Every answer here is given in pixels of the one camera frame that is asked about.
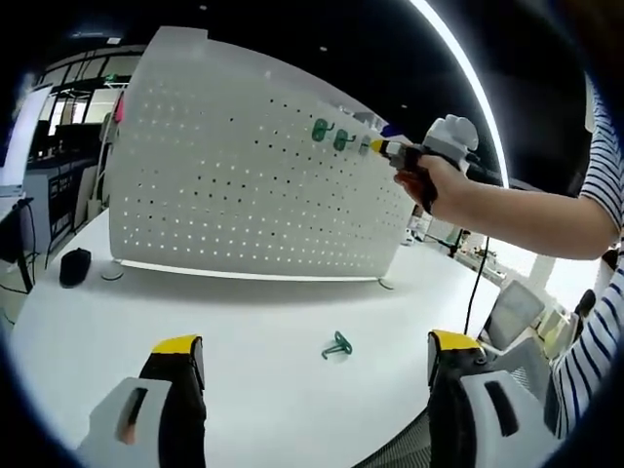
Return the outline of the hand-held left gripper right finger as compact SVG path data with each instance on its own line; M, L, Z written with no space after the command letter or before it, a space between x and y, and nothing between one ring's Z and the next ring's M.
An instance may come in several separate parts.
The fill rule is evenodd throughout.
M432 467L541 467L559 446L543 407L474 338L428 333Z

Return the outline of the person's right hand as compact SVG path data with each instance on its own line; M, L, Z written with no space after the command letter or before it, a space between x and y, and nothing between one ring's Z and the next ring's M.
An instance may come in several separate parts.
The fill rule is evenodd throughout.
M430 203L430 214L453 224L461 223L461 202L470 181L443 158L424 155L418 161L419 173L397 171L394 181L412 198L416 205L425 208L427 181L436 188L437 198Z

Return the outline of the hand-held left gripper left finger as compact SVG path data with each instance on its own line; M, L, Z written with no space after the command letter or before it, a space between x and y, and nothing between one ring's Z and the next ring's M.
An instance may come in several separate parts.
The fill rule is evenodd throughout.
M92 410L76 456L85 467L204 467L204 390L202 337L158 343Z

